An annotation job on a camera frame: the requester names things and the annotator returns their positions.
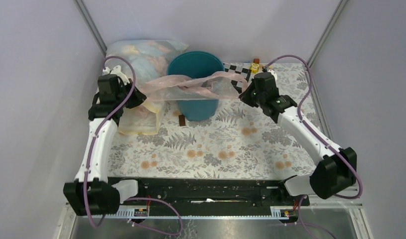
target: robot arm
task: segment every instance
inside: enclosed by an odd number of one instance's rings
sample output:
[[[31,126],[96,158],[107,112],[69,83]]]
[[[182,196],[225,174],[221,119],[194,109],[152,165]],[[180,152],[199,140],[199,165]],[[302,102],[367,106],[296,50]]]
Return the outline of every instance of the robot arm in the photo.
[[[254,76],[253,82],[240,95],[241,101],[251,107],[260,107],[263,113],[272,118],[280,127],[287,130],[302,145],[312,158],[316,169],[311,175],[294,176],[285,182],[291,196],[317,194],[327,199],[343,189],[354,185],[355,176],[329,147],[340,150],[340,154],[355,169],[357,155],[353,149],[342,149],[320,132],[304,115],[303,120],[329,144],[325,146],[301,121],[297,104],[289,96],[279,95],[274,71],[262,72]]]
[[[92,215],[114,214],[118,211],[120,203],[138,193],[136,180],[123,180],[110,185],[107,176],[110,147],[124,111],[120,108],[110,119],[106,119],[106,117],[126,99],[128,92],[132,90],[132,84],[121,72],[120,66],[116,66],[112,70],[106,68],[103,75],[98,78],[97,83],[99,90],[88,111],[89,137],[83,161],[74,182],[65,183],[63,187],[66,199],[79,216],[87,214],[83,195],[83,187],[86,184],[88,204]],[[145,99],[145,95],[134,88],[125,103],[125,107],[130,109],[137,107]],[[89,158],[88,179],[87,182],[84,182]]]

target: black and white checkerboard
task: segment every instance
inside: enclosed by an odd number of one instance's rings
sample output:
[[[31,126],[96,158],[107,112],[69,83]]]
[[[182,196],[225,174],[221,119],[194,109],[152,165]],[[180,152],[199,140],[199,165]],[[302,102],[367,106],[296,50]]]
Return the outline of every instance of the black and white checkerboard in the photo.
[[[250,80],[251,71],[249,69],[231,65],[229,63],[223,63],[223,65],[225,66],[226,72],[235,72],[242,75],[247,80],[247,82]],[[242,91],[242,82],[232,81],[232,85],[235,87],[235,89],[237,89],[238,92]]]

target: black base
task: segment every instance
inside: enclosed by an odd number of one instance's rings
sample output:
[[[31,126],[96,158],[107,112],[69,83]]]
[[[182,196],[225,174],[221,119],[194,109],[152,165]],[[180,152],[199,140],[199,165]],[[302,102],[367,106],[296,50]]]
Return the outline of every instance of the black base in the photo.
[[[65,183],[63,194],[74,212],[79,216],[87,214],[84,204],[83,183],[75,180]],[[88,204],[92,215],[115,214],[119,209],[120,196],[116,188],[95,178],[88,183]]]
[[[167,178],[109,178],[109,184],[125,179],[138,181],[136,197],[160,198],[184,216],[270,216],[270,206],[293,206],[296,197],[287,194],[284,181],[212,180]],[[191,201],[218,202],[191,203]],[[146,206],[147,201],[124,205]],[[309,199],[302,202],[308,206]],[[151,202],[150,216],[175,216],[165,205]]]

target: small yellow toy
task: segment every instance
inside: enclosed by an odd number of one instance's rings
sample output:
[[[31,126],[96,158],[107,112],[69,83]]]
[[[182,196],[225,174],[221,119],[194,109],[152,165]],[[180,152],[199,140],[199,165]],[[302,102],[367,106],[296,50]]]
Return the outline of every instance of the small yellow toy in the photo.
[[[259,68],[260,68],[260,59],[256,58],[251,63],[250,70],[253,74],[256,74],[257,72],[259,72]]]

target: patterned table surface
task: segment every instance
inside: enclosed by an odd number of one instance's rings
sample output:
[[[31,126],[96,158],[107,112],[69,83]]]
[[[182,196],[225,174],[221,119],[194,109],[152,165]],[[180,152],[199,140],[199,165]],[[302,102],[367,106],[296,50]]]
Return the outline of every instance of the patterned table surface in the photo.
[[[237,63],[249,67],[248,63]],[[297,103],[308,90],[301,64],[274,64],[281,95]],[[317,127],[311,98],[302,106]],[[314,170],[307,152],[261,109],[239,100],[220,100],[214,116],[180,127],[175,102],[167,109],[158,135],[116,134],[109,176],[280,180]]]

